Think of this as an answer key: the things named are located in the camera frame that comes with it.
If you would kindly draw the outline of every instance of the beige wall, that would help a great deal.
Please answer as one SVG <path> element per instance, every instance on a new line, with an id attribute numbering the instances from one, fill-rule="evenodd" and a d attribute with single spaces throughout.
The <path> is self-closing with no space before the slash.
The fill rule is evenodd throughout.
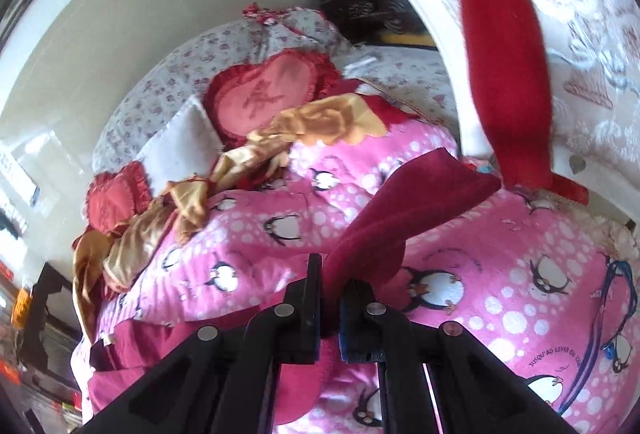
<path id="1" fill-rule="evenodd" d="M 30 209 L 0 180 L 29 224 L 23 273 L 37 278 L 48 260 L 71 276 L 70 243 L 82 231 L 80 207 L 93 174 L 92 151 L 116 105 L 172 49 L 208 28 L 238 19 L 252 1 L 267 7 L 306 4 L 73 0 L 66 6 L 31 54 L 0 115 L 0 140 L 42 191 L 40 203 Z M 25 152 L 29 140 L 50 132 L 39 152 Z"/>

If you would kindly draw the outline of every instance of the metal screw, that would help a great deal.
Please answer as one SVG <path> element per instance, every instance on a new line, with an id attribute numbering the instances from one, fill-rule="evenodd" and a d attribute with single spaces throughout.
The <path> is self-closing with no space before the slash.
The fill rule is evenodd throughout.
<path id="1" fill-rule="evenodd" d="M 203 326 L 198 330 L 198 338 L 203 342 L 213 340 L 218 336 L 218 329 L 214 326 Z"/>
<path id="2" fill-rule="evenodd" d="M 442 325 L 442 331 L 444 331 L 450 337 L 458 337 L 462 335 L 464 328 L 455 321 L 447 321 Z"/>
<path id="3" fill-rule="evenodd" d="M 386 306 L 382 302 L 369 302 L 367 304 L 367 313 L 369 315 L 384 315 Z"/>
<path id="4" fill-rule="evenodd" d="M 282 304 L 278 304 L 274 309 L 273 312 L 278 316 L 278 317 L 288 317 L 289 315 L 291 315 L 293 313 L 293 306 L 283 302 Z"/>

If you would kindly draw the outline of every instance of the penguin print blanket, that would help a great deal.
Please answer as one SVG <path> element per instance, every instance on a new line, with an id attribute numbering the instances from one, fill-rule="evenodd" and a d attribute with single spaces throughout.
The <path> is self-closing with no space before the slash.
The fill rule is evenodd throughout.
<path id="1" fill-rule="evenodd" d="M 103 303 L 99 334 L 129 318 L 170 326 L 265 302 L 304 276 L 309 253 L 331 251 L 396 169 L 438 147 L 456 154 L 444 128 L 415 120 L 358 145 L 295 144 L 282 179 L 215 195 L 208 225 L 183 247 L 167 236 L 131 290 Z M 606 434 L 638 396 L 637 269 L 608 257 L 550 202 L 501 189 L 410 239 L 401 270 L 377 297 L 412 321 L 460 322 L 578 432 Z M 89 347 L 84 339 L 72 358 L 84 390 Z M 375 366 L 338 364 L 316 406 L 276 430 L 381 426 Z"/>

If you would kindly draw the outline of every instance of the white pillow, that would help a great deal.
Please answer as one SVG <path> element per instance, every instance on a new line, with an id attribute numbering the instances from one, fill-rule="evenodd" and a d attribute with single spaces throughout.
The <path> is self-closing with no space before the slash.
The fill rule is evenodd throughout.
<path id="1" fill-rule="evenodd" d="M 187 99 L 169 123 L 141 149 L 149 190 L 158 196 L 170 181 L 208 176 L 220 156 L 222 141 L 196 96 Z"/>

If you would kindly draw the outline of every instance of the blue strap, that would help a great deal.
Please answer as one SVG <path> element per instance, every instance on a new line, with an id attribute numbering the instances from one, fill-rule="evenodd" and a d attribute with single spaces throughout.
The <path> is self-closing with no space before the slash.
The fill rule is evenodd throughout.
<path id="1" fill-rule="evenodd" d="M 636 312 L 636 307 L 638 306 L 638 294 L 636 293 L 636 288 L 634 287 L 634 278 L 631 270 L 631 266 L 626 261 L 611 261 L 607 267 L 607 272 L 604 276 L 604 283 L 602 284 L 602 289 L 600 290 L 600 304 L 598 305 L 598 309 L 596 311 L 596 315 L 593 318 L 593 322 L 591 323 L 591 334 L 589 337 L 589 343 L 587 345 L 587 349 L 582 358 L 582 363 L 580 364 L 580 368 L 578 369 L 578 373 L 575 375 L 574 381 L 570 387 L 569 395 L 564 399 L 564 401 L 560 404 L 558 408 L 558 414 L 564 414 L 564 412 L 574 403 L 575 399 L 578 397 L 578 394 L 582 390 L 582 388 L 586 385 L 589 376 L 591 375 L 591 371 L 596 364 L 596 360 L 598 358 L 598 353 L 600 350 L 606 348 L 611 340 L 606 342 L 604 345 L 600 345 L 600 341 L 602 340 L 602 321 L 604 319 L 604 311 L 606 308 L 607 297 L 609 296 L 609 288 L 613 283 L 613 280 L 616 277 L 616 272 L 622 272 L 623 277 L 626 280 L 626 283 L 629 287 L 629 307 L 626 311 L 625 317 L 620 322 L 616 333 L 613 335 L 612 340 L 624 329 L 626 321 L 631 318 Z"/>

